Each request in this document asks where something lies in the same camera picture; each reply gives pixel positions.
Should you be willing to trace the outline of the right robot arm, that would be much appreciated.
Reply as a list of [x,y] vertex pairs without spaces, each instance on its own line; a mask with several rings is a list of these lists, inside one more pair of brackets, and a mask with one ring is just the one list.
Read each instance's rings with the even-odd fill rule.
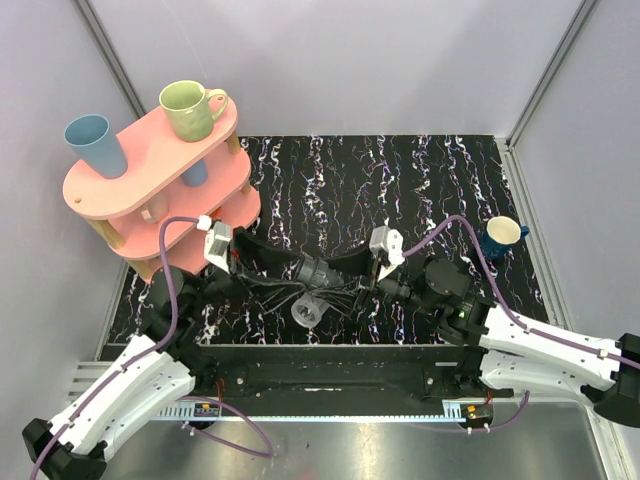
[[350,256],[322,262],[327,285],[355,277],[365,291],[385,296],[426,315],[437,334],[480,355],[454,371],[466,396],[491,388],[533,390],[577,399],[611,422],[639,425],[639,338],[599,338],[536,321],[497,299],[472,293],[471,276],[444,258],[424,261],[421,273],[393,277],[401,255],[364,247]]

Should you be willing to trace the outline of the black marble pattern mat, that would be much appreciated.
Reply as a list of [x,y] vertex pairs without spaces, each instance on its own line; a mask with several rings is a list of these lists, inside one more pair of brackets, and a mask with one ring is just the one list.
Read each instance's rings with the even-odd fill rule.
[[[519,214],[490,136],[254,136],[241,141],[262,211],[254,233],[275,245],[329,257],[386,224],[406,246],[460,214],[476,230]],[[202,308],[196,340],[212,344],[435,344],[425,320],[371,301],[352,319],[328,313],[315,329],[284,311],[218,299]]]

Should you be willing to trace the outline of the clear elbow pipe fitting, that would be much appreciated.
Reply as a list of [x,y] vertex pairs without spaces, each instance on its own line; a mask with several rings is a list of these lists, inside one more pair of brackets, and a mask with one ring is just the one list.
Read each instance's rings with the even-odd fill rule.
[[339,299],[346,287],[344,281],[315,287],[298,280],[293,281],[293,284],[300,289],[299,296],[290,308],[292,318],[298,325],[312,329],[323,320],[327,312],[344,314],[344,306]]

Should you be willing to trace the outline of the dark blue mug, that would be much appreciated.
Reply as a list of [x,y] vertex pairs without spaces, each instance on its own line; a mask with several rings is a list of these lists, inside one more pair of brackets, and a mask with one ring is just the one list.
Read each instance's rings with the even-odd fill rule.
[[480,240],[482,255],[486,260],[501,259],[529,232],[528,226],[520,225],[510,217],[493,217],[487,222]]

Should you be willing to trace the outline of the pale pink mug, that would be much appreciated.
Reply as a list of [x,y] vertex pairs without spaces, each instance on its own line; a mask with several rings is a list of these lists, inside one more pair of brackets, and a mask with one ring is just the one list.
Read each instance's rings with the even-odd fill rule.
[[140,208],[140,215],[148,224],[160,222],[168,213],[168,200],[163,193],[158,193]]

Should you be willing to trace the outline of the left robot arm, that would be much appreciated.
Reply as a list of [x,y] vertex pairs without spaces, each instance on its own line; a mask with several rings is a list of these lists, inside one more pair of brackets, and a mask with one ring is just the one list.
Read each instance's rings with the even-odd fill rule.
[[228,375],[195,339],[205,305],[219,296],[260,295],[272,308],[288,304],[304,285],[266,274],[303,257],[222,222],[207,229],[204,257],[214,271],[200,278],[170,264],[163,253],[140,332],[63,411],[49,420],[35,418],[23,429],[33,478],[100,478],[117,450],[174,404],[192,403],[190,413],[176,416],[189,432],[207,428],[222,414],[224,396],[233,390]]

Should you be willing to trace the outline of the small blue cup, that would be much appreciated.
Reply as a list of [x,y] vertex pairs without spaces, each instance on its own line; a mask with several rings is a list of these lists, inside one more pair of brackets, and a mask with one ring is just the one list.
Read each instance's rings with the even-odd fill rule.
[[198,187],[208,179],[207,167],[204,159],[198,160],[189,167],[182,175],[181,179],[189,187]]

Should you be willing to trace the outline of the pink three-tier wooden shelf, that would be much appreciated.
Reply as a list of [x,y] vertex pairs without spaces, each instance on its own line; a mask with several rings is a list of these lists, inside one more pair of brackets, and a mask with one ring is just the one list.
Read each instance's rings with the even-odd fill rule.
[[[117,179],[105,179],[84,161],[69,170],[62,192],[67,205],[149,281],[161,266],[159,230],[169,217],[209,215],[231,227],[247,228],[261,212],[258,191],[250,184],[251,161],[236,133],[237,107],[229,99],[213,132],[204,140],[179,140],[161,107],[120,131],[117,138],[128,169]],[[198,187],[184,184],[181,175],[204,159],[208,179]],[[140,208],[158,193],[168,200],[168,213],[148,224]]]

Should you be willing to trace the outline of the green ceramic mug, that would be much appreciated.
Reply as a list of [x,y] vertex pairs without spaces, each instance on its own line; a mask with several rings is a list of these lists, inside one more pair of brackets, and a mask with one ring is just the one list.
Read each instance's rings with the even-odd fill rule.
[[159,94],[174,134],[185,142],[198,142],[214,130],[224,113],[229,96],[223,89],[206,90],[193,80],[180,80],[167,85]]

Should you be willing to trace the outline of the light blue plastic cup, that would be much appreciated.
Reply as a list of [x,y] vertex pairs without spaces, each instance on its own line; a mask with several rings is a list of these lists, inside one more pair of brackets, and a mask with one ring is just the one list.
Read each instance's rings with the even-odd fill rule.
[[116,179],[126,173],[126,155],[109,120],[103,115],[89,114],[73,120],[64,131],[64,139],[103,178]]

